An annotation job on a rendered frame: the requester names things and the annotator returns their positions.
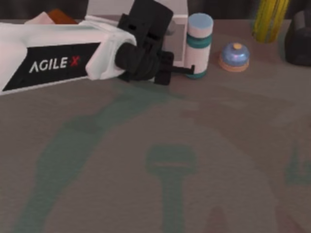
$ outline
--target red letter x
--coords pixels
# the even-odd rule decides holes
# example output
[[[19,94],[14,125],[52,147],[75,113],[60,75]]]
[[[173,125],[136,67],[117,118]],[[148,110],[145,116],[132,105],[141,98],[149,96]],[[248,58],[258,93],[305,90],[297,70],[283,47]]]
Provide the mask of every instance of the red letter x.
[[[72,61],[71,61],[70,66],[71,67],[77,66],[79,60],[80,60],[80,56],[72,56]]]

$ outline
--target brown table surface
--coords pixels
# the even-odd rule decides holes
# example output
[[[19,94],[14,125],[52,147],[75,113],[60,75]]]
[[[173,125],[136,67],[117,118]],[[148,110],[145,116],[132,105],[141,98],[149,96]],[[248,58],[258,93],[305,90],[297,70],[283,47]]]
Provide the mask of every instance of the brown table surface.
[[[311,69],[217,20],[199,81],[0,97],[1,233],[311,233]],[[217,65],[228,42],[250,67]]]

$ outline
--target dark background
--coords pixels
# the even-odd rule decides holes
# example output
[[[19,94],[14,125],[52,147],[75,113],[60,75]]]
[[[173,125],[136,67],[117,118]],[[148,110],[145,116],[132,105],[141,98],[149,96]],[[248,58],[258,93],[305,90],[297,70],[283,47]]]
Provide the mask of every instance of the dark background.
[[[88,0],[0,0],[1,19],[30,19],[54,8],[75,19],[86,14]],[[214,19],[254,18],[260,0],[188,0],[190,14],[204,12]],[[302,10],[311,0],[291,0],[286,18]]]

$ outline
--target gray box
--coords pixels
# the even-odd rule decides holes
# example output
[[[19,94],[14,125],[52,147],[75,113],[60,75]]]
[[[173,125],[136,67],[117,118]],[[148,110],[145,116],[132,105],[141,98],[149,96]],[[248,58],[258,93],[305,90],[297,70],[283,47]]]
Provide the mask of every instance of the gray box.
[[[163,49],[175,55],[174,65],[184,66],[188,5],[187,0],[157,0],[174,12],[169,32],[164,38]],[[89,0],[86,14],[111,20],[119,20],[128,14],[134,0]]]

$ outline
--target yellow cylinder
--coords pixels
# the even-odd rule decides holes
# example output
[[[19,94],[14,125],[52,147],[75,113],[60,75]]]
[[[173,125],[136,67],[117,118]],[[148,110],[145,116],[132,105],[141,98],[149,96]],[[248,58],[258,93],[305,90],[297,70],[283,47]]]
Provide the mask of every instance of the yellow cylinder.
[[[274,42],[282,26],[289,0],[261,0],[255,24],[253,37],[262,43]]]

